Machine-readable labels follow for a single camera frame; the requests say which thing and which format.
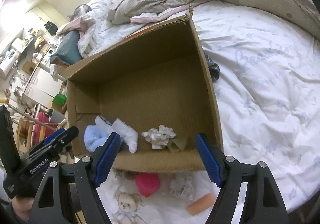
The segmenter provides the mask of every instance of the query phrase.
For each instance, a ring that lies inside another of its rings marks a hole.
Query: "crumpled white cloth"
[[[172,128],[164,125],[160,125],[159,129],[151,128],[148,132],[142,132],[141,134],[147,142],[151,143],[152,149],[165,148],[169,140],[177,135]]]

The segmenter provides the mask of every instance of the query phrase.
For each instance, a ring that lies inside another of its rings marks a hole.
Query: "cardboard box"
[[[27,61],[23,65],[22,70],[31,75],[35,68],[36,68],[36,65],[33,62]]]
[[[212,81],[190,15],[159,23],[66,71],[69,125],[79,128],[75,155],[87,153],[83,135],[97,115],[117,118],[139,133],[138,150],[123,146],[113,167],[139,172],[204,170],[195,137],[204,132],[223,148]],[[152,150],[141,132],[159,125],[188,139],[184,152]]]

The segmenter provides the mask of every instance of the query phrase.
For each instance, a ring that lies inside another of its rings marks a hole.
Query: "pillow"
[[[80,34],[78,30],[67,33],[56,51],[50,56],[50,63],[68,67],[82,60],[78,49]]]

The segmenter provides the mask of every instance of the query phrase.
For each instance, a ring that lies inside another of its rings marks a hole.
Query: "cat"
[[[85,14],[85,13],[91,11],[91,10],[92,10],[92,8],[90,6],[88,6],[86,4],[81,4],[75,9],[75,11],[73,12],[72,15],[67,15],[67,17],[70,18],[70,22],[71,22],[76,17],[79,17],[79,16],[81,16],[81,15],[83,15],[83,14]]]

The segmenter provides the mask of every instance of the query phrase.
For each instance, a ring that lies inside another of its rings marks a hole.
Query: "teddy bear print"
[[[119,204],[119,209],[113,214],[112,224],[146,224],[146,222],[136,214],[138,206],[141,205],[142,202],[139,194],[117,191],[116,199]]]

